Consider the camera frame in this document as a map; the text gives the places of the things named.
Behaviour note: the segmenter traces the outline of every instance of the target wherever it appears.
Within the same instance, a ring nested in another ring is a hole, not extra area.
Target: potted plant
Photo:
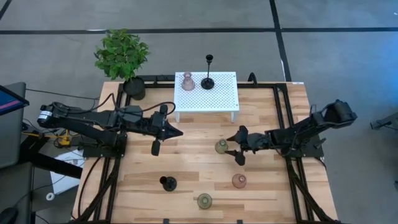
[[[95,66],[104,70],[112,80],[125,79],[123,90],[135,100],[145,96],[143,79],[137,77],[136,70],[147,61],[148,45],[140,42],[137,35],[127,34],[126,29],[110,30],[102,39],[104,49],[96,46]]]

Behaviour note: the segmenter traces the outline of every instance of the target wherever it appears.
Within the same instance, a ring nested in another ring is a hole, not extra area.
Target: table leg
[[[236,121],[236,117],[238,116],[238,112],[231,112],[231,122],[234,123]]]
[[[175,112],[175,121],[180,122],[180,112]]]

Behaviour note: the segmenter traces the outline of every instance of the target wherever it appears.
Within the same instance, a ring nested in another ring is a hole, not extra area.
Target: monitor screen
[[[0,86],[0,115],[18,110],[29,102],[7,88]]]

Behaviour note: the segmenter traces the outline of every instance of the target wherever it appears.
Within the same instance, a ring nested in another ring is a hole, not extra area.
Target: green plant
[[[110,30],[102,39],[104,49],[96,46],[95,66],[104,70],[107,77],[117,77],[128,81],[136,77],[135,71],[147,61],[148,45],[140,42],[137,35],[126,33],[126,29]]]

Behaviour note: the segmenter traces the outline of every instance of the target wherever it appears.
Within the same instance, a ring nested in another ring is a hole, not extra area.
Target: black plant pot
[[[145,96],[145,83],[142,78],[130,78],[123,83],[123,90],[135,100],[142,100]]]

